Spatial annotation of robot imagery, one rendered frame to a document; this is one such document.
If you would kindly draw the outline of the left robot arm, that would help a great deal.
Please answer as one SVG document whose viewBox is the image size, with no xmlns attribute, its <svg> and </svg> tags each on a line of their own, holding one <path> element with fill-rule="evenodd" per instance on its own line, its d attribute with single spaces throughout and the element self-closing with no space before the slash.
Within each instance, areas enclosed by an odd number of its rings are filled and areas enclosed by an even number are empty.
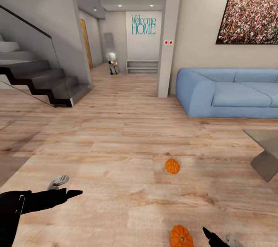
<svg viewBox="0 0 278 247">
<path fill-rule="evenodd" d="M 67 175 L 52 179 L 47 191 L 9 191 L 0 194 L 0 247 L 12 247 L 21 215 L 53 208 L 69 198 L 81 195 L 83 191 L 59 189 L 68 182 Z"/>
</svg>

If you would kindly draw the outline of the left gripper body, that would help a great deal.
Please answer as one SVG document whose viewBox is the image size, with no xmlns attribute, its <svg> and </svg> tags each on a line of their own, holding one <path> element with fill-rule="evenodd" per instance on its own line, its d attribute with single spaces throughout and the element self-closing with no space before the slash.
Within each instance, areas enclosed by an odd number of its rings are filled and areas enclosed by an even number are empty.
<svg viewBox="0 0 278 247">
<path fill-rule="evenodd" d="M 41 191 L 41 203 L 36 211 L 53 208 L 66 202 L 66 188 Z"/>
</svg>

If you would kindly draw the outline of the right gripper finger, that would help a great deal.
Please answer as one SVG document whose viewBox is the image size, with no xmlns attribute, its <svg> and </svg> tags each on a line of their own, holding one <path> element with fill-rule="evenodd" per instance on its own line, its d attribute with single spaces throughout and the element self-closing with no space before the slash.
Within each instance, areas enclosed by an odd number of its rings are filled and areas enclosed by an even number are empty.
<svg viewBox="0 0 278 247">
<path fill-rule="evenodd" d="M 205 227 L 203 228 L 204 234 L 206 235 L 206 237 L 208 239 L 210 239 L 213 235 L 213 233 L 211 233 L 209 230 L 207 230 Z"/>
</svg>

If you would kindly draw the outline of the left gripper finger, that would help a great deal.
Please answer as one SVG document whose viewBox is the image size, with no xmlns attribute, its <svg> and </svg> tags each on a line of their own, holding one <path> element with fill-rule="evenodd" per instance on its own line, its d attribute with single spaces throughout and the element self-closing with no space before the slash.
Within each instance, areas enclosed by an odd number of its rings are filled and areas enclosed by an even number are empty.
<svg viewBox="0 0 278 247">
<path fill-rule="evenodd" d="M 72 197 L 81 195 L 82 193 L 83 193 L 83 191 L 80 191 L 80 190 L 69 190 L 69 191 L 66 193 L 66 201 L 67 201 L 69 198 L 72 198 Z"/>
</svg>

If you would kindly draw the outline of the pumpkin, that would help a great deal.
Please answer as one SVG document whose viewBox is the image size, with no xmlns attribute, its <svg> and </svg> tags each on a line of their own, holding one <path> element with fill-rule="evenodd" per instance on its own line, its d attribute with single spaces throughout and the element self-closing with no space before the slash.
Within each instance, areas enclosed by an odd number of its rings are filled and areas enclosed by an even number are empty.
<svg viewBox="0 0 278 247">
<path fill-rule="evenodd" d="M 169 159 L 165 163 L 165 168 L 171 174 L 177 174 L 180 171 L 180 165 L 174 159 Z"/>
<path fill-rule="evenodd" d="M 194 247 L 192 236 L 182 225 L 173 227 L 170 232 L 170 245 L 171 247 Z"/>
</svg>

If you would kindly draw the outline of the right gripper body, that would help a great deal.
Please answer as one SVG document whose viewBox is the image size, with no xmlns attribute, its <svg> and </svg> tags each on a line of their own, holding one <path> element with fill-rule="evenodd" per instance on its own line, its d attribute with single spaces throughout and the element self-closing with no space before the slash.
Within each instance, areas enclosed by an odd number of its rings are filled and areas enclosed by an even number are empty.
<svg viewBox="0 0 278 247">
<path fill-rule="evenodd" d="M 210 238 L 209 245 L 211 247 L 229 247 L 215 233 L 213 233 L 212 237 Z"/>
</svg>

